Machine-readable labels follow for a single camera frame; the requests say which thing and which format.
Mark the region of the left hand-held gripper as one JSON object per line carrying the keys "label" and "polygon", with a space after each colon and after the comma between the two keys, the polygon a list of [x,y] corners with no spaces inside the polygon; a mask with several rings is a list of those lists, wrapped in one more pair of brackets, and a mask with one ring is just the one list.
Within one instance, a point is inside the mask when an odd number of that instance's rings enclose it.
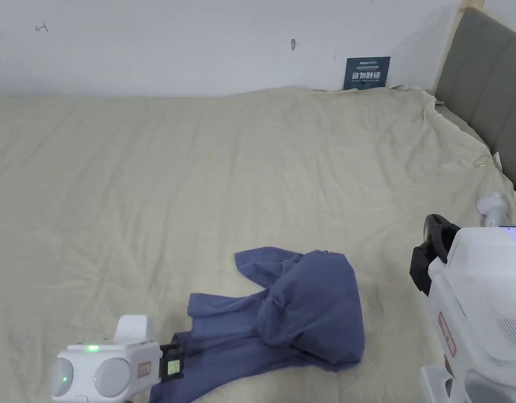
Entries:
{"label": "left hand-held gripper", "polygon": [[113,338],[68,345],[53,366],[53,401],[128,401],[154,385],[183,378],[180,344],[154,340],[147,315],[120,317]]}

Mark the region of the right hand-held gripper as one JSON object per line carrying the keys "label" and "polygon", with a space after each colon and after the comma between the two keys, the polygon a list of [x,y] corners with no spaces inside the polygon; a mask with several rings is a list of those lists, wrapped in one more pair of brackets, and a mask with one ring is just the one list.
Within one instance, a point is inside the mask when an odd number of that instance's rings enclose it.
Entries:
{"label": "right hand-held gripper", "polygon": [[448,362],[421,368],[425,401],[516,402],[516,227],[430,214],[423,232],[410,276]]}

